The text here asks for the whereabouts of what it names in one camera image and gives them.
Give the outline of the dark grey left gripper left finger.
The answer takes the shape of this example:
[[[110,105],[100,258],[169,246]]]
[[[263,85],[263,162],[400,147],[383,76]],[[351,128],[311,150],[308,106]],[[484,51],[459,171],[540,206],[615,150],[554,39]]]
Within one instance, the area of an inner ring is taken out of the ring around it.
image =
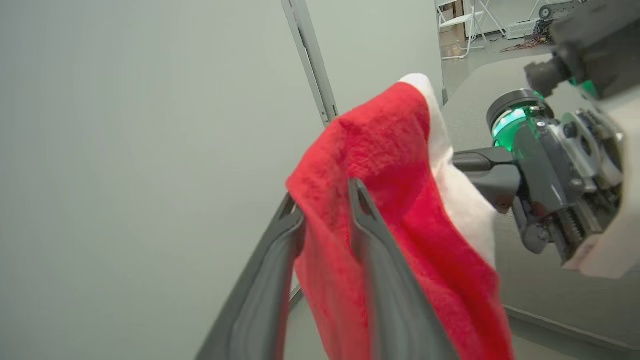
[[[198,360],[281,360],[295,260],[304,248],[305,216],[286,194],[210,333]]]

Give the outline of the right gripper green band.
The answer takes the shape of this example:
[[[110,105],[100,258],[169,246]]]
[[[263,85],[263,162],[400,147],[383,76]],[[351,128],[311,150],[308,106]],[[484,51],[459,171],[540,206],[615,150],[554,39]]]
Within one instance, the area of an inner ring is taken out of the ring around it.
[[[531,253],[554,244],[563,264],[584,259],[622,205],[612,132],[590,111],[556,117],[531,89],[494,101],[487,125],[493,146],[455,152],[453,166],[499,214],[511,210]]]

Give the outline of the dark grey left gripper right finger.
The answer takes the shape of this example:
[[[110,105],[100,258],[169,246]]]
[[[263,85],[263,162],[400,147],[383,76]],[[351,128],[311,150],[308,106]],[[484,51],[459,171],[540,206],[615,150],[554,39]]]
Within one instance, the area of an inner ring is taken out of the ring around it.
[[[457,360],[458,354],[374,200],[348,180],[350,248],[362,268],[373,360]]]

